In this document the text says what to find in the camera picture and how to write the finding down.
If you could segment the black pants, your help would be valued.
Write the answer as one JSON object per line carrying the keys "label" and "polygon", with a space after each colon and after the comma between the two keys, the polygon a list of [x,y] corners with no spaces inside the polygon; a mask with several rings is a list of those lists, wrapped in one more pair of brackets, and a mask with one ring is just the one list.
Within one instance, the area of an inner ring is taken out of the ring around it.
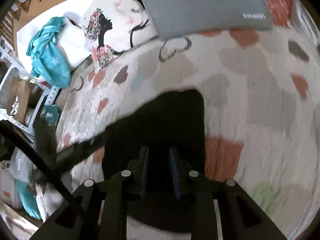
{"label": "black pants", "polygon": [[195,89],[161,94],[103,133],[61,151],[54,170],[63,173],[104,148],[103,176],[130,170],[128,213],[150,226],[191,231],[195,212],[190,171],[204,174],[204,102]]}

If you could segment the green cardboard box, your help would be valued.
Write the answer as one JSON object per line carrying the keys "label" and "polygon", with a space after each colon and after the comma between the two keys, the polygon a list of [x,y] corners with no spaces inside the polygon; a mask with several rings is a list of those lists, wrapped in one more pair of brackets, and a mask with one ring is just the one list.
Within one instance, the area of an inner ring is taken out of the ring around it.
{"label": "green cardboard box", "polygon": [[60,109],[56,105],[45,105],[41,111],[40,118],[45,120],[49,126],[56,126],[61,115]]}

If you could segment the patterned long box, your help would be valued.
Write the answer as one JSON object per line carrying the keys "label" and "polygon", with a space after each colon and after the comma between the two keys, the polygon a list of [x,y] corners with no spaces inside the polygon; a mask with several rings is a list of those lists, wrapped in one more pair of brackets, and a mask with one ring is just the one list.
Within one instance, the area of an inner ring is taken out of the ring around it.
{"label": "patterned long box", "polygon": [[44,104],[48,105],[48,106],[53,105],[55,100],[56,100],[56,97],[57,97],[59,91],[60,91],[59,88],[57,88],[56,86],[52,86],[51,89],[50,89],[49,94],[47,95],[47,99],[46,99]]}

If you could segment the heart pattern quilted bedspread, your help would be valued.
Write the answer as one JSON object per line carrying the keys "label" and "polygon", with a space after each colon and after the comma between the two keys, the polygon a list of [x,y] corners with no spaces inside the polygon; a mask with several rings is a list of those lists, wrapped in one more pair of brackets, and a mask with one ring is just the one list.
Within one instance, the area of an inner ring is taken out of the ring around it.
{"label": "heart pattern quilted bedspread", "polygon": [[319,210],[319,51],[292,29],[152,40],[102,70],[80,70],[72,87],[59,149],[167,90],[196,88],[208,178],[235,179],[287,239],[298,239]]}

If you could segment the brown paper bag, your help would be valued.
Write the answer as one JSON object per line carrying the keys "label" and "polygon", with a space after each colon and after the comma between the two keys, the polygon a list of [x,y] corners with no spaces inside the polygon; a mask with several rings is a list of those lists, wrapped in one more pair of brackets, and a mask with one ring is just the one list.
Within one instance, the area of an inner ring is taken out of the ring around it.
{"label": "brown paper bag", "polygon": [[10,84],[7,114],[22,124],[25,120],[29,96],[33,87],[34,83],[17,77],[13,77]]}

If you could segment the teal star cloth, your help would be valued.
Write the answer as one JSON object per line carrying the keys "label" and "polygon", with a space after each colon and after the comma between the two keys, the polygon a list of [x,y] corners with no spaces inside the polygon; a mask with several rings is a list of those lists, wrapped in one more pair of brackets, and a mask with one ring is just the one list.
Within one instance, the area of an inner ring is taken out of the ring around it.
{"label": "teal star cloth", "polygon": [[51,86],[61,89],[71,83],[69,64],[56,46],[65,25],[64,17],[51,18],[30,40],[26,52],[32,60],[31,75],[43,77]]}

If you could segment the white metal shelf rack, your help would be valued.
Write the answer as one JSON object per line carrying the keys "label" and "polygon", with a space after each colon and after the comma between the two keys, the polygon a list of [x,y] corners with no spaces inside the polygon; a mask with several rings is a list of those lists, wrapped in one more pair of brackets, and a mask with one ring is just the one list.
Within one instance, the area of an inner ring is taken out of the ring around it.
{"label": "white metal shelf rack", "polygon": [[30,142],[34,142],[33,123],[45,105],[52,105],[59,89],[44,85],[15,60],[1,37],[1,120],[11,123]]}

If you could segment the white pillow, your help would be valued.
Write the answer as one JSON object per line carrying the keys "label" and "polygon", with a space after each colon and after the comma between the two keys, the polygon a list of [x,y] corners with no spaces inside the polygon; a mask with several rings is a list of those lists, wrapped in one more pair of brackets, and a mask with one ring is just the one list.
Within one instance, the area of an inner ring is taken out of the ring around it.
{"label": "white pillow", "polygon": [[66,0],[35,17],[17,32],[18,60],[30,73],[31,57],[26,55],[31,38],[53,17],[65,17],[66,25],[59,33],[57,47],[68,62],[71,70],[75,70],[91,52],[86,47],[84,31],[80,21],[94,0]]}

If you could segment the floral girl print pillow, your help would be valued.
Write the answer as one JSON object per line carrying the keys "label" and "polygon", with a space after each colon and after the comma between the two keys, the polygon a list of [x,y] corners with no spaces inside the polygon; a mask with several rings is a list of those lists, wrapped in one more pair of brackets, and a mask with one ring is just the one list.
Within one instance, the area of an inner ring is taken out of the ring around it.
{"label": "floral girl print pillow", "polygon": [[157,36],[138,0],[94,0],[81,20],[95,67],[107,67],[121,53]]}

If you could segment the grey laptop bag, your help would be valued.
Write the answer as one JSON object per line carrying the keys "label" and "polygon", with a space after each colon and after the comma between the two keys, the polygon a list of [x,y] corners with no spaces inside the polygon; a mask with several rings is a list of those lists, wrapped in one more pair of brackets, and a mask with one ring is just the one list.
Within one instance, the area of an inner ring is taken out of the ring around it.
{"label": "grey laptop bag", "polygon": [[142,0],[161,40],[214,29],[271,30],[265,0]]}

